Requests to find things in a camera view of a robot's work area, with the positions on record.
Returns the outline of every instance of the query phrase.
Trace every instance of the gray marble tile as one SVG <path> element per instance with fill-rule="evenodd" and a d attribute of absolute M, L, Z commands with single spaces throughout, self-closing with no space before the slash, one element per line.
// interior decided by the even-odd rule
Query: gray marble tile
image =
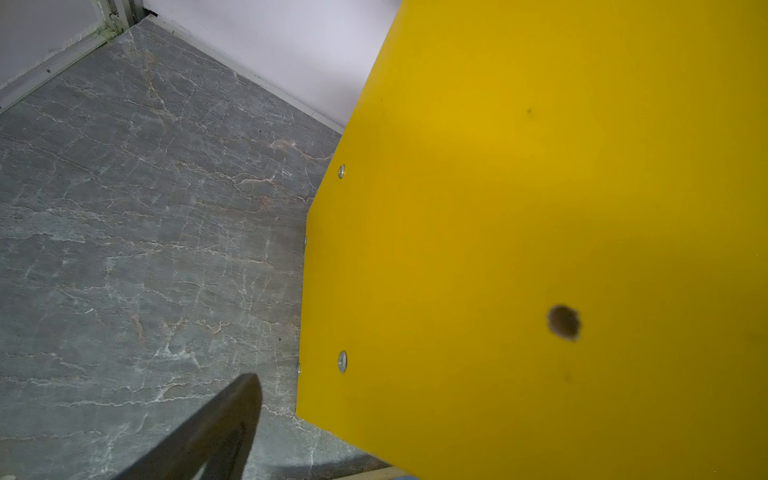
<path fill-rule="evenodd" d="M 381 466 L 293 413 L 338 140 L 147 22 L 0 115 L 0 476 L 109 478 L 242 372 L 245 478 Z"/>

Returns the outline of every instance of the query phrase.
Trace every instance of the metal screw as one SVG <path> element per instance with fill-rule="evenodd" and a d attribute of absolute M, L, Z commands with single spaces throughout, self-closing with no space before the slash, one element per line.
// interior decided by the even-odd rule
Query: metal screw
<path fill-rule="evenodd" d="M 342 350 L 339 354 L 339 371 L 341 373 L 346 372 L 346 351 Z"/>

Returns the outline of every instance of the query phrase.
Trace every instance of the dark metal bar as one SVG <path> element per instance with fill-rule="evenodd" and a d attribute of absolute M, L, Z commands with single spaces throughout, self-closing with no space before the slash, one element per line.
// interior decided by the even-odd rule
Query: dark metal bar
<path fill-rule="evenodd" d="M 136 23 L 141 22 L 141 19 L 147 16 L 144 13 L 144 0 L 131 0 L 131 10 L 134 11 Z"/>
<path fill-rule="evenodd" d="M 114 6 L 118 10 L 118 18 L 123 22 L 124 30 L 128 30 L 136 23 L 134 13 L 131 11 L 131 3 L 128 0 L 114 0 Z"/>
<path fill-rule="evenodd" d="M 114 480 L 237 480 L 243 474 L 261 412 L 261 386 L 241 375 L 165 440 Z"/>

